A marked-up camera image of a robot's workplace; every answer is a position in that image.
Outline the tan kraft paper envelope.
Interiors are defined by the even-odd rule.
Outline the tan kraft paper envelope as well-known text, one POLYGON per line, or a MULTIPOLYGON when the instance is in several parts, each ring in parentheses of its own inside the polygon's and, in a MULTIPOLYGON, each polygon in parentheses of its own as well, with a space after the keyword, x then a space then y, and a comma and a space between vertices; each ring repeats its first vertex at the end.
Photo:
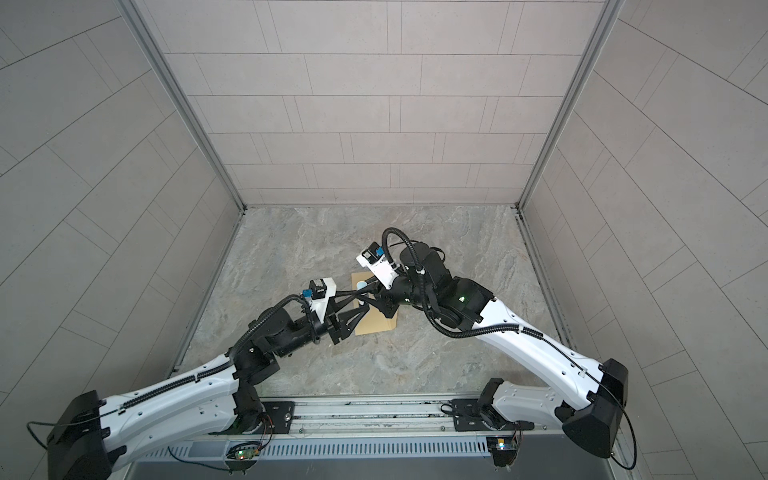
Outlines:
MULTIPOLYGON (((371 277, 370 273, 355 272, 351 274, 352 287, 356 289, 360 282, 371 277)), ((381 332, 392 331, 397 325, 397 314, 392 318, 387 318, 376 307, 370 306, 368 313, 360 320, 355 328, 356 336, 363 336, 381 332)))

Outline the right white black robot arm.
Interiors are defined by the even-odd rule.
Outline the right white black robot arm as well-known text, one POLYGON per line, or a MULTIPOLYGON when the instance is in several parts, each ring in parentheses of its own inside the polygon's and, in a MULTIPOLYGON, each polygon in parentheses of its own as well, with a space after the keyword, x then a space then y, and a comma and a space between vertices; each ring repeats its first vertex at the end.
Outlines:
POLYGON ((478 338, 499 349, 552 390, 540 404, 584 451, 612 455, 628 400, 628 369, 610 358, 599 362, 535 329, 474 280, 454 276, 438 249, 423 242, 406 247, 398 261, 372 243, 357 257, 379 281, 385 305, 420 308, 443 335, 478 338))

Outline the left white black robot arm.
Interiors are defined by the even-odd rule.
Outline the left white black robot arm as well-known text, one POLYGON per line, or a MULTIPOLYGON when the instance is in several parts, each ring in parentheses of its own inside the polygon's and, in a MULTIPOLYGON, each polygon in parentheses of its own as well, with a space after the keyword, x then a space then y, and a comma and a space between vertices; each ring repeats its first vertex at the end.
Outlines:
POLYGON ((256 391, 279 369, 278 358, 329 335, 349 337, 368 313, 352 297, 305 291, 290 295, 252 321, 214 360, 150 387, 102 398, 73 399, 46 440, 50 479, 107 479, 147 453, 200 435, 255 434, 262 447, 288 431, 292 404, 265 405, 256 391))

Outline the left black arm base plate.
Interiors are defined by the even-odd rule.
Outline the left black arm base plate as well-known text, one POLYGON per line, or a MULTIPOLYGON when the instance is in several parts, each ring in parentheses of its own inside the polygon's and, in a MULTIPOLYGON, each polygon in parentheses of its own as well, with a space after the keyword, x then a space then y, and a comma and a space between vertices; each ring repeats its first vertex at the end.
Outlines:
POLYGON ((290 432, 296 403, 293 401, 264 401, 262 419, 257 428, 252 431, 254 435, 286 435, 290 432))

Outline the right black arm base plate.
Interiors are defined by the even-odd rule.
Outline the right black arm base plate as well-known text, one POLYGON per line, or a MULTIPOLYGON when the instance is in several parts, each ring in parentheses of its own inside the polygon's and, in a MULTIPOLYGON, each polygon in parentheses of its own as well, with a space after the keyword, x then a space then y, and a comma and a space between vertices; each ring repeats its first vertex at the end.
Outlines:
POLYGON ((453 399, 442 404, 440 411, 453 420, 454 428, 458 432, 525 432, 535 428, 535 424, 530 421, 505 419, 489 404, 481 404, 478 399, 453 399))

